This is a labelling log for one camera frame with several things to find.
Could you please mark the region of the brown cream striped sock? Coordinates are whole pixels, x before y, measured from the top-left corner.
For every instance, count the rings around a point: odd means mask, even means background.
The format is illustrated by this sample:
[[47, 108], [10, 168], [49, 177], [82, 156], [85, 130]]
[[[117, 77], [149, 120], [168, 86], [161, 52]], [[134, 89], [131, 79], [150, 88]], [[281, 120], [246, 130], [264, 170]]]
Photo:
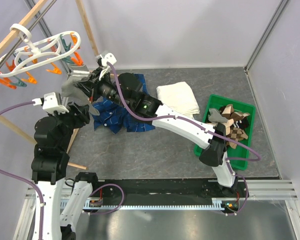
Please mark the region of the brown cream striped sock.
[[219, 113], [222, 117], [225, 117], [228, 120], [233, 119], [234, 122], [241, 121], [250, 116], [250, 114], [247, 112], [235, 111], [233, 104], [220, 107]]

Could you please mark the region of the grey white striped sock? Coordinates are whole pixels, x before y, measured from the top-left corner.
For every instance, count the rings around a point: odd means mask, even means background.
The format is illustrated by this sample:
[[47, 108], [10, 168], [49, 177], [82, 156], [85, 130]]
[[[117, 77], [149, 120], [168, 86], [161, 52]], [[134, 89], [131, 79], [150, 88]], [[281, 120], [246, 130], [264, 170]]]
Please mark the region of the grey white striped sock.
[[228, 122], [228, 119], [226, 117], [223, 117], [219, 110], [216, 108], [209, 108], [209, 116], [208, 116], [208, 120], [211, 123], [222, 123], [225, 124]]

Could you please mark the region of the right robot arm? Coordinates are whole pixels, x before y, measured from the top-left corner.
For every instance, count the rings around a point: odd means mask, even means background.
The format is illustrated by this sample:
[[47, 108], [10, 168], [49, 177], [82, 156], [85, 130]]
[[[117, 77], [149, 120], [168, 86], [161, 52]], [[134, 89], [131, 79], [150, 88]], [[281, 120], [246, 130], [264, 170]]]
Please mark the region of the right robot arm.
[[212, 167], [225, 197], [237, 191], [236, 174], [226, 153], [226, 128], [221, 123], [211, 125], [191, 119], [175, 111], [160, 100], [142, 90], [140, 78], [133, 73], [122, 73], [117, 82], [111, 81], [109, 73], [97, 70], [74, 82], [83, 95], [97, 100], [102, 97], [127, 109], [132, 117], [154, 127], [169, 130], [198, 145], [202, 151], [199, 160]]

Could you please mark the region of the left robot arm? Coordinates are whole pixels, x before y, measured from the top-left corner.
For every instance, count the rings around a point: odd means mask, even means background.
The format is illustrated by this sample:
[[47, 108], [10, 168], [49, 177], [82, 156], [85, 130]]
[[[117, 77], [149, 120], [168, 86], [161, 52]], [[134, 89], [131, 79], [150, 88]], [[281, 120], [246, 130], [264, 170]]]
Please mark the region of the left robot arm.
[[69, 155], [67, 153], [75, 129], [90, 122], [89, 106], [68, 104], [66, 113], [53, 111], [34, 126], [34, 159], [32, 180], [42, 197], [37, 197], [34, 240], [74, 240], [76, 226], [88, 197], [100, 191], [97, 174], [80, 172], [74, 180], [70, 198], [61, 209], [61, 197]]

